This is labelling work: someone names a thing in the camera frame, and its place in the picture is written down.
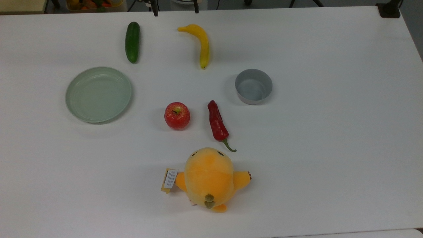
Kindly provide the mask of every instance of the bowl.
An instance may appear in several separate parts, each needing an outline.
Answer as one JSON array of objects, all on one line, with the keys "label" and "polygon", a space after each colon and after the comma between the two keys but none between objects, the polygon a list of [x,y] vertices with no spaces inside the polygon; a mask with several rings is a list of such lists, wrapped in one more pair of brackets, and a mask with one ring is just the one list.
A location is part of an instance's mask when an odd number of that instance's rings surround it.
[{"label": "bowl", "polygon": [[239,99],[249,105],[263,102],[272,92],[270,77],[258,69],[246,69],[235,80],[236,94]]}]

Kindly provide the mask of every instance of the stuffed animal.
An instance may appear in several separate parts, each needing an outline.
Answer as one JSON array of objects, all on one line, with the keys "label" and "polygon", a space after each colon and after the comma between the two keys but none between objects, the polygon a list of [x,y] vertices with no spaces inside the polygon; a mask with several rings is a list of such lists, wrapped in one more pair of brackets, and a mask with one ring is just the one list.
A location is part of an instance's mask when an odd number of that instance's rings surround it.
[{"label": "stuffed animal", "polygon": [[202,148],[191,154],[185,171],[177,174],[175,184],[193,203],[223,213],[224,203],[250,180],[250,172],[233,171],[231,159],[223,152]]}]

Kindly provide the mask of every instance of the red apple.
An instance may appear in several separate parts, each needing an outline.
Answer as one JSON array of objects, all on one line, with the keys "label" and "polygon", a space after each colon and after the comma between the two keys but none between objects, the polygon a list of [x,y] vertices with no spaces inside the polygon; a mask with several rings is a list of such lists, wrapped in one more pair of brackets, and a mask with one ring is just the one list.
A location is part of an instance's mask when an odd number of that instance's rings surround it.
[{"label": "red apple", "polygon": [[184,129],[190,122],[190,118],[190,111],[181,102],[173,102],[166,107],[165,121],[174,130]]}]

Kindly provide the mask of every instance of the pepper stem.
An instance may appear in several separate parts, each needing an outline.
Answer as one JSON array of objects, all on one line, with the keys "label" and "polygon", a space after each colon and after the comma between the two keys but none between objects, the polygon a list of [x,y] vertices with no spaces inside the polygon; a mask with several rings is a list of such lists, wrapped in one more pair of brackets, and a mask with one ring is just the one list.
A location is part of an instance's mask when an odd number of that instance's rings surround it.
[{"label": "pepper stem", "polygon": [[228,140],[227,139],[223,139],[222,142],[226,145],[226,148],[232,152],[236,152],[236,149],[231,149],[228,145]]}]

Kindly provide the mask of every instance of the green cucumber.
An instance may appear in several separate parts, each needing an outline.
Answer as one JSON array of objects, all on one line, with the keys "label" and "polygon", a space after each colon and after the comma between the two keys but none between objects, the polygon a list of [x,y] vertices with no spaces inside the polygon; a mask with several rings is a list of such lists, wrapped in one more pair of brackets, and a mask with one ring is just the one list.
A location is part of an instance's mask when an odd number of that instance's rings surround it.
[{"label": "green cucumber", "polygon": [[140,51],[140,25],[131,22],[126,30],[125,52],[126,57],[131,63],[136,63]]}]

